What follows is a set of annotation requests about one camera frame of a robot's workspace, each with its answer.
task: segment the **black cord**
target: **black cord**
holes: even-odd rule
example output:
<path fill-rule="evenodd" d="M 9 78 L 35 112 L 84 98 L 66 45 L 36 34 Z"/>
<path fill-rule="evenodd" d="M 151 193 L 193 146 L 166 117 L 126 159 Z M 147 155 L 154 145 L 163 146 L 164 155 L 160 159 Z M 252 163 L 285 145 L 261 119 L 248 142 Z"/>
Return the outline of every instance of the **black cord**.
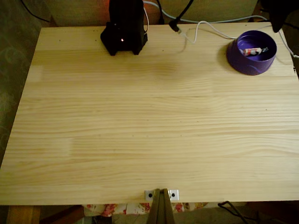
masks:
<path fill-rule="evenodd" d="M 21 3 L 23 4 L 23 6 L 27 9 L 27 11 L 28 11 L 32 16 L 34 16 L 34 17 L 36 17 L 36 18 L 38 18 L 38 19 L 40 19 L 40 20 L 42 20 L 42 21 L 50 22 L 49 20 L 45 20 L 45 19 L 43 19 L 43 18 L 41 18 L 41 17 L 38 17 L 38 16 L 34 15 L 32 12 L 30 12 L 30 10 L 27 8 L 27 6 L 26 6 L 25 3 L 23 2 L 23 0 L 21 0 Z"/>
<path fill-rule="evenodd" d="M 175 31 L 175 32 L 179 31 L 179 28 L 178 28 L 177 24 L 181 20 L 182 16 L 187 12 L 187 10 L 189 9 L 189 7 L 191 6 L 192 3 L 193 3 L 193 0 L 190 0 L 188 5 L 181 12 L 181 14 L 177 18 L 175 18 L 174 20 L 170 21 L 169 26 L 171 27 L 171 29 L 173 31 Z"/>
<path fill-rule="evenodd" d="M 260 21 L 257 21 L 257 22 L 270 22 L 270 20 L 260 20 Z"/>
<path fill-rule="evenodd" d="M 287 25 L 287 26 L 289 26 L 289 27 L 292 27 L 292 28 L 294 28 L 294 29 L 298 29 L 298 30 L 299 30 L 299 27 L 294 26 L 293 24 L 290 24 L 290 23 L 288 23 L 288 22 L 284 22 L 284 25 Z"/>
<path fill-rule="evenodd" d="M 163 18 L 163 12 L 162 12 L 162 6 L 159 0 L 157 0 L 157 3 L 159 5 L 159 9 L 160 9 L 160 18 L 159 18 L 159 25 L 164 25 L 164 18 Z"/>
<path fill-rule="evenodd" d="M 236 212 L 237 214 L 235 214 L 234 212 L 232 212 L 230 209 L 224 207 L 225 204 L 229 204 L 229 205 L 232 207 L 232 209 L 235 210 L 235 212 Z M 226 202 L 223 202 L 223 203 L 218 203 L 218 206 L 219 206 L 220 208 L 222 208 L 222 209 L 225 209 L 226 211 L 228 211 L 228 212 L 229 212 L 230 214 L 232 214 L 233 216 L 240 217 L 240 218 L 242 219 L 242 221 L 243 221 L 244 223 L 246 223 L 246 224 L 248 224 L 248 222 L 247 222 L 246 219 L 255 221 L 255 222 L 257 222 L 257 223 L 260 223 L 260 219 L 259 219 L 259 215 L 258 215 L 258 213 L 256 214 L 257 218 L 245 217 L 245 216 L 243 216 L 243 215 L 239 212 L 239 210 L 238 210 L 238 209 L 237 209 L 231 202 L 229 202 L 229 201 L 226 201 Z"/>
<path fill-rule="evenodd" d="M 267 9 L 263 9 L 263 8 L 260 8 L 260 11 L 264 12 L 264 13 L 269 13 L 269 10 Z"/>

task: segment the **purple bowl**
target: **purple bowl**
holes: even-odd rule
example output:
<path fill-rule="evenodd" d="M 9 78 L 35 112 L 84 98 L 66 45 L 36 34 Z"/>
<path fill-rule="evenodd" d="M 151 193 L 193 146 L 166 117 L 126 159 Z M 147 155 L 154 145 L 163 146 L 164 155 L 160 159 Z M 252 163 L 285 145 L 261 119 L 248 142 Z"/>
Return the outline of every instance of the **purple bowl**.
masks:
<path fill-rule="evenodd" d="M 248 48 L 266 48 L 256 56 L 244 56 L 240 50 Z M 227 58 L 229 64 L 237 71 L 246 75 L 259 75 L 271 66 L 277 51 L 275 41 L 266 33 L 258 30 L 250 30 L 241 34 L 232 41 L 227 49 Z"/>

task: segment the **white cable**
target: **white cable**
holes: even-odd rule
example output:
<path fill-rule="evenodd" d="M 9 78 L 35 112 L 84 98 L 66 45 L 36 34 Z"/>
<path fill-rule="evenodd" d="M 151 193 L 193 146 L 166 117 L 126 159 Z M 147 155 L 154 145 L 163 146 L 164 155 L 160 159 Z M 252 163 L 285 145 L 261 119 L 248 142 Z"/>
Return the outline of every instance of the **white cable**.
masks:
<path fill-rule="evenodd" d="M 149 5 L 152 5 L 152 6 L 155 6 L 157 8 L 159 8 L 159 5 L 157 5 L 156 3 L 154 2 L 151 2 L 151 1 L 143 1 L 145 4 L 149 4 Z M 168 13 L 166 13 L 163 9 L 162 9 L 162 13 L 164 15 L 166 15 L 167 17 L 171 18 L 171 19 L 175 19 L 174 16 L 172 15 L 169 15 Z M 233 20 L 223 20 L 223 21 L 215 21 L 215 22 L 210 22 L 210 23 L 223 23 L 223 22 L 234 22 L 234 21 L 239 21 L 239 20 L 245 20 L 245 19 L 249 19 L 249 18 L 261 18 L 263 20 L 267 20 L 265 17 L 261 16 L 261 15 L 251 15 L 251 16 L 246 16 L 246 17 L 242 17 L 242 18 L 239 18 L 239 19 L 233 19 Z M 191 23 L 198 23 L 199 21 L 193 21 L 193 20 L 185 20 L 185 19 L 181 19 L 181 21 L 184 21 L 184 22 L 191 22 Z"/>
<path fill-rule="evenodd" d="M 159 5 L 157 5 L 156 3 L 154 2 L 151 2 L 151 1 L 143 1 L 145 4 L 149 4 L 149 5 L 153 5 L 157 8 L 159 8 Z M 166 15 L 167 17 L 171 18 L 171 19 L 176 19 L 174 16 L 172 15 L 169 15 L 167 14 L 163 9 L 162 9 L 162 13 L 164 15 Z M 196 39 L 197 39 L 197 31 L 198 31 L 198 26 L 201 24 L 201 23 L 206 23 L 208 24 L 213 30 L 215 30 L 216 32 L 218 32 L 219 34 L 225 36 L 226 38 L 228 39 L 235 39 L 234 37 L 230 37 L 226 34 L 224 34 L 223 32 L 217 30 L 216 28 L 214 28 L 210 23 L 224 23 L 224 22 L 234 22 L 234 21 L 240 21 L 240 20 L 245 20 L 245 19 L 249 19 L 249 18 L 261 18 L 263 20 L 267 20 L 265 17 L 261 16 L 261 15 L 251 15 L 251 16 L 246 16 L 246 17 L 242 17 L 242 18 L 239 18 L 239 19 L 233 19 L 233 20 L 222 20 L 222 21 L 214 21 L 214 22 L 207 22 L 207 21 L 193 21 L 193 20 L 185 20 L 185 19 L 181 19 L 181 21 L 184 21 L 184 22 L 191 22 L 191 23 L 197 23 L 197 26 L 196 26 L 196 31 L 195 31 L 195 37 L 194 37 L 194 41 L 190 40 L 187 35 L 185 33 L 183 33 L 181 30 L 180 30 L 180 34 L 182 36 L 184 36 L 189 42 L 191 43 L 195 43 L 196 42 Z M 287 45 L 286 41 L 283 39 L 280 31 L 279 31 L 279 35 L 280 35 L 280 38 L 282 40 L 282 42 L 284 43 L 285 47 L 288 49 L 288 51 L 290 52 L 290 54 L 294 57 L 294 58 L 299 58 L 298 55 L 295 55 L 292 50 L 289 48 L 289 46 Z"/>
<path fill-rule="evenodd" d="M 294 58 L 299 58 L 299 56 L 298 56 L 298 55 L 295 55 L 295 54 L 292 52 L 292 50 L 289 48 L 289 46 L 287 45 L 286 41 L 285 41 L 284 38 L 282 37 L 280 30 L 278 31 L 278 33 L 279 33 L 279 35 L 280 35 L 280 38 L 281 38 L 282 42 L 284 43 L 285 47 L 288 49 L 288 51 L 290 52 L 290 54 L 291 54 Z"/>
<path fill-rule="evenodd" d="M 205 23 L 205 24 L 209 25 L 209 26 L 210 26 L 213 30 L 215 30 L 217 33 L 221 34 L 222 36 L 224 36 L 224 37 L 226 37 L 226 38 L 228 38 L 228 39 L 235 39 L 235 37 L 228 36 L 228 35 L 226 35 L 225 33 L 223 33 L 223 32 L 221 32 L 221 31 L 217 30 L 215 27 L 213 27 L 213 26 L 212 26 L 209 22 L 207 22 L 207 21 L 200 21 L 200 22 L 197 24 L 197 26 L 196 26 L 196 30 L 195 30 L 194 41 L 190 40 L 190 39 L 187 37 L 187 35 L 186 35 L 185 33 L 183 33 L 183 32 L 181 32 L 181 35 L 184 36 L 189 42 L 191 42 L 191 43 L 195 43 L 195 42 L 196 42 L 196 39 L 197 39 L 198 26 L 199 26 L 200 24 L 202 24 L 202 23 Z"/>
<path fill-rule="evenodd" d="M 146 16 L 146 20 L 148 21 L 148 25 L 147 25 L 146 31 L 144 33 L 144 34 L 146 34 L 148 32 L 148 30 L 149 30 L 150 20 L 149 20 L 148 14 L 146 13 L 145 7 L 143 7 L 143 9 L 144 9 L 144 13 L 145 13 L 145 16 Z"/>

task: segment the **wrapped candy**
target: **wrapped candy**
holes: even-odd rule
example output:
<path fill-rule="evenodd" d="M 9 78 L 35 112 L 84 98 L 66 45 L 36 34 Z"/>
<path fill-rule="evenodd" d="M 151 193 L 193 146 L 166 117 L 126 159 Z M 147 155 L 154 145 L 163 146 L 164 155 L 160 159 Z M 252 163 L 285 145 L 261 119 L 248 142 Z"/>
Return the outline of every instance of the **wrapped candy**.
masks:
<path fill-rule="evenodd" d="M 254 55 L 259 55 L 263 52 L 267 52 L 269 49 L 268 48 L 247 48 L 247 49 L 240 49 L 240 52 L 244 55 L 244 56 L 254 56 Z"/>

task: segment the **floral cloth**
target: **floral cloth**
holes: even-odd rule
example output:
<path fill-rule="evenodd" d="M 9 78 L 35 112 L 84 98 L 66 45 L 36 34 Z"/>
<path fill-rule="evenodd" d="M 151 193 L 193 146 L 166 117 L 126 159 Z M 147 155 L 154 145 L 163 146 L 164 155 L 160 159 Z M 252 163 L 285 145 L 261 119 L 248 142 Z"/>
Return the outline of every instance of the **floral cloth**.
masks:
<path fill-rule="evenodd" d="M 203 208 L 207 203 L 171 203 L 174 213 L 192 211 Z M 113 214 L 135 214 L 142 215 L 150 212 L 150 203 L 130 203 L 130 204 L 84 204 L 85 216 L 105 216 Z"/>

